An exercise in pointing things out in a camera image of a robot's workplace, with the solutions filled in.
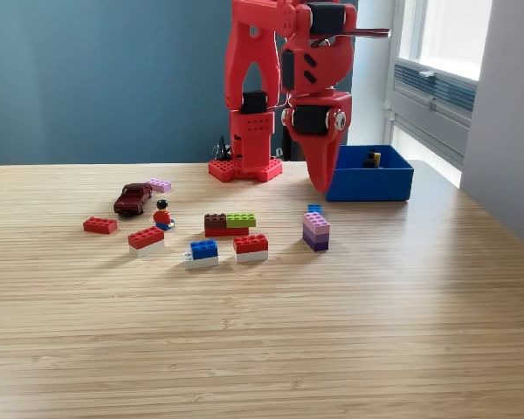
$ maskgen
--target purple lego brick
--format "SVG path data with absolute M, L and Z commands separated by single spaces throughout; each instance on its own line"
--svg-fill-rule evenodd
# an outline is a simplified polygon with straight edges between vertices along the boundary
M 303 240 L 307 243 L 313 251 L 327 251 L 328 242 L 325 243 L 315 243 L 311 240 L 311 237 L 307 236 L 307 233 L 303 233 Z
M 151 188 L 155 192 L 165 193 L 165 192 L 169 192 L 171 190 L 171 182 L 165 182 L 165 181 L 160 181 L 160 180 L 157 180 L 157 179 L 152 179 L 152 180 L 150 180 L 149 182 L 146 182 L 146 183 L 151 185 Z
M 303 223 L 315 234 L 330 234 L 330 224 L 318 212 L 307 212 L 303 216 Z
M 313 243 L 326 243 L 330 241 L 330 233 L 314 234 L 305 224 L 303 224 L 303 234 L 306 234 Z

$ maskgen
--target white lego brick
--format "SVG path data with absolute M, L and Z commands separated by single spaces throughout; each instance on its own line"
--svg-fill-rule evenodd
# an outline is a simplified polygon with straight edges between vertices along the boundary
M 251 253 L 235 253 L 236 262 L 251 262 L 252 260 L 267 260 L 268 251 L 253 251 Z
M 159 242 L 150 244 L 149 246 L 142 247 L 141 249 L 135 249 L 132 246 L 128 246 L 130 248 L 130 254 L 136 258 L 143 258 L 147 255 L 150 255 L 160 249 L 163 249 L 165 247 L 165 240 L 160 240 Z
M 184 269 L 197 269 L 197 268 L 207 268 L 208 266 L 218 266 L 219 265 L 219 256 L 214 256 L 213 258 L 205 259 L 192 259 L 192 253 L 185 251 L 183 253 L 183 262 Z

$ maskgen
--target lego minifigure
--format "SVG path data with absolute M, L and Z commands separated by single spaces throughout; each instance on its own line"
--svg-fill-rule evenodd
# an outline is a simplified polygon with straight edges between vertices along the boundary
M 169 203 L 165 199 L 157 201 L 157 209 L 154 214 L 155 227 L 163 231 L 168 231 L 175 227 L 175 220 L 171 219 L 169 213 Z

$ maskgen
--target red shirt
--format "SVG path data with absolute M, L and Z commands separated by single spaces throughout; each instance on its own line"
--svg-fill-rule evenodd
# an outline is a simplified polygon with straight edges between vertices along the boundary
M 161 224 L 171 224 L 171 215 L 168 211 L 157 211 L 154 214 L 154 221 Z

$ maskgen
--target blue wall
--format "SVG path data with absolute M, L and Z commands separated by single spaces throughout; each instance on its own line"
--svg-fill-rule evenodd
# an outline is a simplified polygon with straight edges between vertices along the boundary
M 0 0 L 0 164 L 208 161 L 230 26 L 231 0 Z

